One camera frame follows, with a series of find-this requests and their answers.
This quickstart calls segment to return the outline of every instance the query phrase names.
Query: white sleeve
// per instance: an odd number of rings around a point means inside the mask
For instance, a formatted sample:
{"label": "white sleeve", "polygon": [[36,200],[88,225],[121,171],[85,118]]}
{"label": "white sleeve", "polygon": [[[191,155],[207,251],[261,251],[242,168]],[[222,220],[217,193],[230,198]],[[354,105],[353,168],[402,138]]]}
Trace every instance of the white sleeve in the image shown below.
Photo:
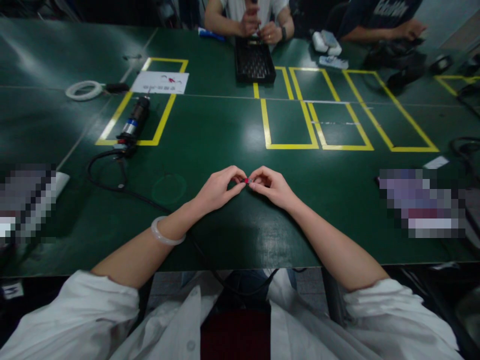
{"label": "white sleeve", "polygon": [[136,289],[77,271],[51,304],[21,319],[0,359],[106,359],[138,311]]}
{"label": "white sleeve", "polygon": [[344,300],[354,318],[348,332],[382,359],[462,359],[450,325],[398,281],[378,281]]}
{"label": "white sleeve", "polygon": [[275,21],[284,7],[288,6],[289,0],[271,0],[271,10],[275,16]]}

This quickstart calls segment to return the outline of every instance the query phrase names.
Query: black tray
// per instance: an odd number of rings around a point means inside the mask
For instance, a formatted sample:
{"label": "black tray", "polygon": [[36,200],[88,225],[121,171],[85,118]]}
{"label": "black tray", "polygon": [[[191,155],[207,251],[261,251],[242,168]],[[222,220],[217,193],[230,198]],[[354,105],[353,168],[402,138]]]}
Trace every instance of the black tray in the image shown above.
{"label": "black tray", "polygon": [[269,46],[258,37],[235,38],[235,70],[239,83],[272,84],[277,76]]}

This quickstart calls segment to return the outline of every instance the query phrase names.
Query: person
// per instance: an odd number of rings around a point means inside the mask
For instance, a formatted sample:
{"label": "person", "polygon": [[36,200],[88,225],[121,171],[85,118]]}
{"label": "person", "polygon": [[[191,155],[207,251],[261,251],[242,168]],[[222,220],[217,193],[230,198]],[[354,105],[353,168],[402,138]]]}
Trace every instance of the person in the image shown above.
{"label": "person", "polygon": [[[227,17],[222,15],[226,10]],[[254,34],[274,45],[294,36],[294,21],[288,0],[209,0],[205,10],[207,30],[223,35],[248,38]]]}
{"label": "person", "polygon": [[413,41],[427,29],[413,18],[421,3],[422,0],[350,0],[336,37],[360,43]]}
{"label": "person", "polygon": [[[236,166],[213,173],[194,199],[154,221],[160,235],[148,228],[90,272],[77,271],[51,304],[21,319],[0,358],[199,359],[209,354],[204,359],[212,359],[221,358],[221,349],[235,341],[241,349],[230,349],[228,357],[240,358],[236,351],[259,349],[264,339],[266,350],[250,353],[251,358],[461,359],[452,329],[423,307],[422,298],[390,279],[372,256],[302,202],[281,173],[265,166],[253,171],[248,186],[298,223],[323,265],[348,291],[344,300],[353,318],[349,325],[316,317],[280,269],[269,285],[267,321],[254,326],[252,317],[242,322],[242,315],[217,313],[228,321],[217,326],[212,338],[204,328],[216,316],[213,309],[226,290],[204,271],[127,336],[139,311],[137,289],[174,248],[165,240],[183,239],[203,216],[237,196],[246,187],[244,178]],[[228,189],[231,180],[236,185]],[[245,309],[240,311],[247,316]],[[244,336],[229,337],[238,322],[246,328]],[[261,332],[265,328],[266,336]],[[204,351],[208,344],[209,352]]]}

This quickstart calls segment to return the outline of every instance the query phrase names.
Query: dark t-shirt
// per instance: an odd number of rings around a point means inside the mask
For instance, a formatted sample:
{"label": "dark t-shirt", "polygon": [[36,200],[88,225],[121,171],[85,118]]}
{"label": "dark t-shirt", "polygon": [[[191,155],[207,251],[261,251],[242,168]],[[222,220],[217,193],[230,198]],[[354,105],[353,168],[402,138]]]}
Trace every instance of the dark t-shirt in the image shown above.
{"label": "dark t-shirt", "polygon": [[336,34],[337,39],[357,26],[366,29],[393,29],[411,20],[422,0],[350,0]]}

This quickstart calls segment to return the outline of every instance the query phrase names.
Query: white coat button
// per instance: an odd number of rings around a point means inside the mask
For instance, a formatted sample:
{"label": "white coat button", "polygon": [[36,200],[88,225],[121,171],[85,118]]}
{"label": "white coat button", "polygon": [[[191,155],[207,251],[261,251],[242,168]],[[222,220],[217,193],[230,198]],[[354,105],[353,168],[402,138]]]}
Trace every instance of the white coat button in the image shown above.
{"label": "white coat button", "polygon": [[188,351],[193,351],[195,350],[195,341],[190,340],[189,342],[186,343],[186,349]]}

